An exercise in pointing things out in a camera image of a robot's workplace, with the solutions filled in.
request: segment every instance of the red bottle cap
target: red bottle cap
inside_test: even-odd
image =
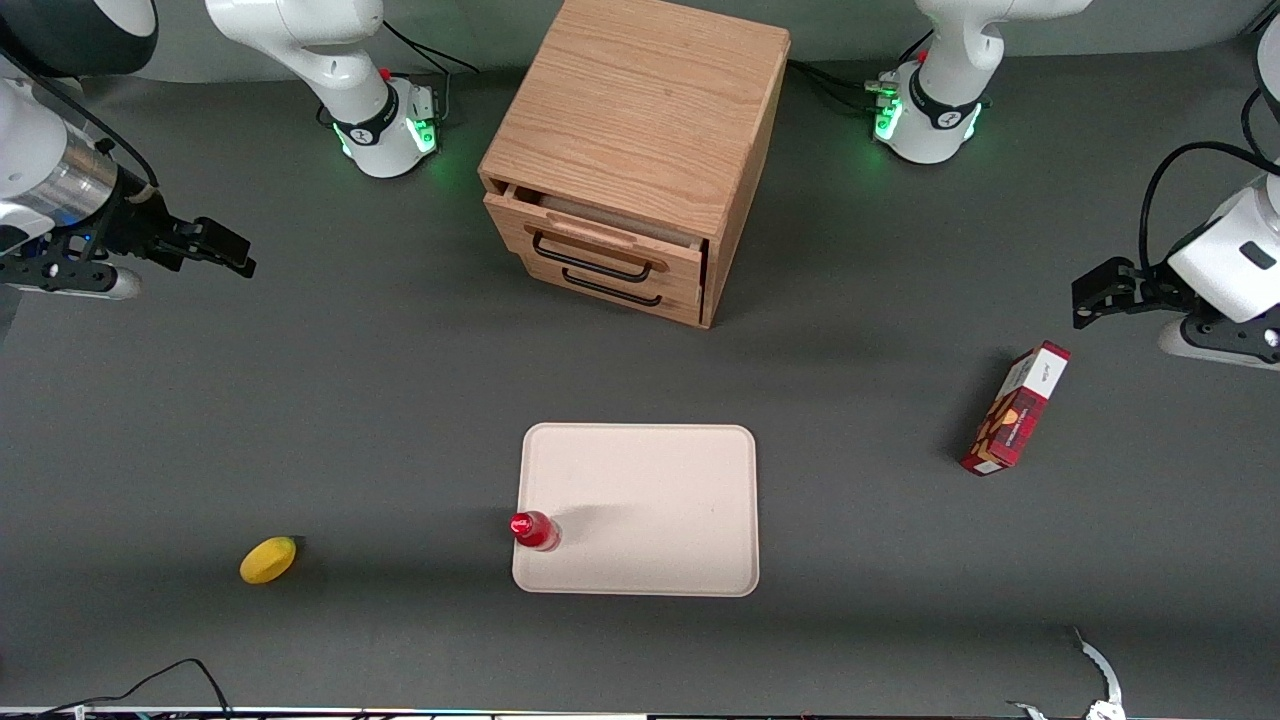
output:
[[[541,512],[516,512],[511,516],[511,534],[525,547],[541,547],[552,539],[556,527]]]

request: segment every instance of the drawer handle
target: drawer handle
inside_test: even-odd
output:
[[[573,275],[568,274],[568,268],[561,268],[561,275],[564,277],[564,282],[567,282],[568,284],[585,287],[586,290],[600,292],[608,295],[609,297],[617,297],[618,300],[626,300],[627,302],[635,302],[636,305],[644,305],[645,307],[657,307],[658,304],[662,302],[660,295],[654,299],[640,297],[639,295],[631,295],[630,292],[622,292],[621,290],[613,290],[612,287],[595,284],[590,281],[584,281],[582,278],[575,278]]]
[[[582,270],[590,270],[593,273],[600,273],[602,275],[628,283],[644,282],[649,277],[649,270],[653,269],[652,263],[645,263],[644,269],[636,274],[623,273],[622,270],[614,270],[613,268],[605,268],[604,265],[596,265],[595,263],[579,260],[577,258],[556,252],[554,250],[547,250],[545,247],[543,247],[543,231],[538,231],[534,233],[534,252],[541,255],[543,258],[547,258],[548,260],[556,260],[557,263],[563,263],[566,265],[572,265],[575,268],[580,268]]]

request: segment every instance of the gray tabletop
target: gray tabletop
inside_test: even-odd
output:
[[[788,76],[710,332],[506,252],[475,167],[517,76],[460,83],[443,152],[387,182],[301,83],[91,88],[170,208],[238,229],[260,269],[23,299],[0,352],[0,698],[119,692],[195,655],[246,706],[1079,715],[1102,684],[1076,623],[1132,715],[1276,716],[1277,378],[1162,355],[1167,318],[1074,332],[1069,311],[1074,277],[1132,254],[1156,163],[1239,137],[1248,55],[1010,60],[937,168]],[[1252,174],[1181,163],[1160,243]],[[1043,340],[1074,356],[1024,464],[966,474]],[[556,420],[750,428],[759,589],[517,589],[520,441]],[[303,561],[243,584],[275,534],[306,536]],[[138,701],[211,697],[192,673]]]

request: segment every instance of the green led light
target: green led light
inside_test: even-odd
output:
[[[902,101],[893,100],[892,105],[881,110],[881,115],[876,122],[876,136],[887,142],[893,137],[893,131],[897,129],[897,120],[902,117]]]
[[[333,124],[333,133],[338,136],[338,142],[342,143],[342,154],[351,158],[351,147],[347,147],[347,138],[342,136],[342,131],[338,129],[338,123]]]
[[[973,129],[974,127],[978,126],[978,115],[980,114],[982,114],[982,102],[978,102],[978,106],[973,109],[973,119],[969,120],[969,129],[964,131],[965,140],[973,137]]]
[[[413,136],[413,142],[417,143],[417,149],[424,155],[435,150],[435,123],[431,120],[404,118],[404,127],[408,128],[410,135]]]

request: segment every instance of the white tray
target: white tray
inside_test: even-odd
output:
[[[529,592],[742,597],[760,578],[755,438],[739,425],[534,425],[518,511],[559,547],[515,544]]]

